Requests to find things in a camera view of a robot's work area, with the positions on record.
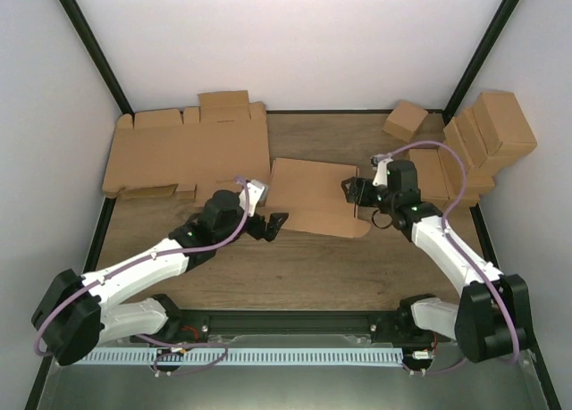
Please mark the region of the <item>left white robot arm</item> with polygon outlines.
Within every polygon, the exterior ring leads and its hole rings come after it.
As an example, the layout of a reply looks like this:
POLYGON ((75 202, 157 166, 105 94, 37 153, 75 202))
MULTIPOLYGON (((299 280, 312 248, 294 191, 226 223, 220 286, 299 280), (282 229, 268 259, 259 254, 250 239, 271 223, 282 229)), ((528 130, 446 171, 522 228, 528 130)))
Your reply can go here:
POLYGON ((265 192, 255 181, 240 193, 218 190, 201 212, 143 253, 95 272, 79 275, 68 269, 57 274, 31 318, 37 331, 35 353, 70 365, 115 339, 144 335, 176 340, 183 321, 169 297, 158 295, 134 304, 129 298, 206 263, 243 234, 273 241, 289 216, 257 213, 265 192))

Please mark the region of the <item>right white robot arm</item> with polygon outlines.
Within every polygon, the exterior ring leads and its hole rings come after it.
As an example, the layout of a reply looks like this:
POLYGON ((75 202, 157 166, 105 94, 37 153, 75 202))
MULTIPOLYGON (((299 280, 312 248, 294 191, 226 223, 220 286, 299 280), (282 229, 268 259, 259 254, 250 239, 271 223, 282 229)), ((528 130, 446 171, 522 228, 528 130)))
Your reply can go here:
POLYGON ((530 347, 532 314, 526 282, 506 275, 466 244, 435 205, 423 201, 415 165, 409 160, 372 160, 372 179, 341 183, 346 200, 373 207, 391 219, 391 226, 425 252, 460 296, 457 304, 433 296, 406 303, 397 319, 400 336, 409 341, 428 331, 457 342, 473 363, 519 356, 530 347))

